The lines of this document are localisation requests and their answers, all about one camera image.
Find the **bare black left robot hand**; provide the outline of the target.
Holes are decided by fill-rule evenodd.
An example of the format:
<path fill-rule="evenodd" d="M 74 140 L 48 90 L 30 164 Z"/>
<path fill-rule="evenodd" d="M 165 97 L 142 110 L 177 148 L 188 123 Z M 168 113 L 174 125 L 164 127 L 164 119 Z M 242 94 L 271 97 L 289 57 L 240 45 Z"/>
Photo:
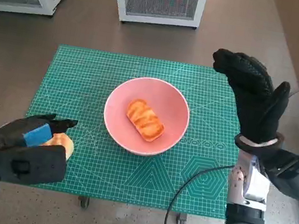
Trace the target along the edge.
<path fill-rule="evenodd" d="M 3 147 L 34 147 L 42 145 L 77 125 L 77 120 L 57 120 L 55 114 L 33 115 L 14 120 L 0 127 Z"/>

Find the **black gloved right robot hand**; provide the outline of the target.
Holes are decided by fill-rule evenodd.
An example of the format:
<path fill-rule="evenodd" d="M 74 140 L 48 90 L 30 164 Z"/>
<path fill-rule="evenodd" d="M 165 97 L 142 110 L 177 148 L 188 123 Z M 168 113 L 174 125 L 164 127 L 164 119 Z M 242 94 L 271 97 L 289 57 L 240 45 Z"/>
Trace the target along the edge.
<path fill-rule="evenodd" d="M 259 144 L 277 138 L 290 83 L 284 81 L 275 88 L 267 68 L 247 54 L 219 49 L 212 56 L 215 71 L 227 77 L 233 90 L 241 135 Z"/>

